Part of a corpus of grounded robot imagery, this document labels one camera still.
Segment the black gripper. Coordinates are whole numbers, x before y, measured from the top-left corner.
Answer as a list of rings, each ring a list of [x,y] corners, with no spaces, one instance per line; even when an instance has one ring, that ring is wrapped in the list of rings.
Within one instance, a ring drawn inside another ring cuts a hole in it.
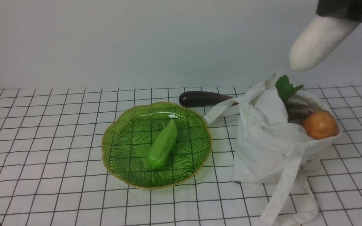
[[[319,0],[316,14],[362,23],[362,0]]]

